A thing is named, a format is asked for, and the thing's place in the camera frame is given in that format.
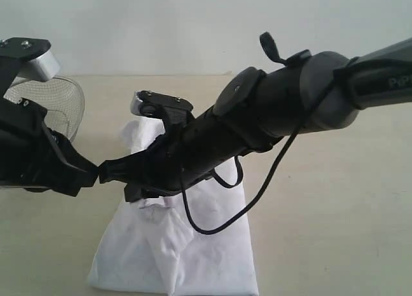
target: white wall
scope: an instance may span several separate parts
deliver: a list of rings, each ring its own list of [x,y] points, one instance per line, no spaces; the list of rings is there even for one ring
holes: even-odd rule
[[[0,0],[0,37],[49,39],[64,74],[213,74],[273,69],[310,48],[362,55],[412,37],[411,0]]]

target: white cloth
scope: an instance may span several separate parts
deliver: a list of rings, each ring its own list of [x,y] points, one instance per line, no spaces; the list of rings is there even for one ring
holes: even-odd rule
[[[132,153],[145,149],[164,132],[159,120],[139,118],[121,137]],[[233,160],[217,172],[236,181]],[[243,186],[221,187],[202,181],[187,190],[194,221],[215,228],[245,206]],[[179,295],[258,295],[249,225],[243,216],[213,236],[195,232],[182,195],[120,202],[97,248],[88,276],[90,285],[105,290]]]

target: beige table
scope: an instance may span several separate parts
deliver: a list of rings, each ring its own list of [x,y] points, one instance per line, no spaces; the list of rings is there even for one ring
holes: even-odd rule
[[[77,77],[86,112],[75,147],[97,164],[125,155],[117,134],[134,90],[185,97],[198,115],[230,78]],[[370,109],[348,129],[296,140],[249,215],[263,296],[411,294],[411,116],[406,104]],[[243,159],[248,199],[278,149]],[[1,191],[0,295],[125,295],[85,283],[122,189]]]

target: crumpled white cloth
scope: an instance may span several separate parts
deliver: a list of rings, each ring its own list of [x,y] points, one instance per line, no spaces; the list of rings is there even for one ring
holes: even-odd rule
[[[164,132],[162,122],[138,118],[122,130],[132,153]],[[237,178],[233,159],[217,169],[228,182]],[[202,181],[187,190],[194,221],[215,228],[245,206],[243,186]],[[97,248],[88,276],[105,290],[179,295],[258,295],[247,216],[213,236],[195,232],[182,195],[120,202]]]

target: wire mesh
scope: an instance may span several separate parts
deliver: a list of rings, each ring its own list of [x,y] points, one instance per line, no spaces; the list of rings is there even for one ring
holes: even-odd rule
[[[20,80],[7,90],[5,98],[17,103],[27,98],[48,112],[44,123],[73,141],[84,113],[84,94],[78,83],[66,77],[55,77],[47,82]]]

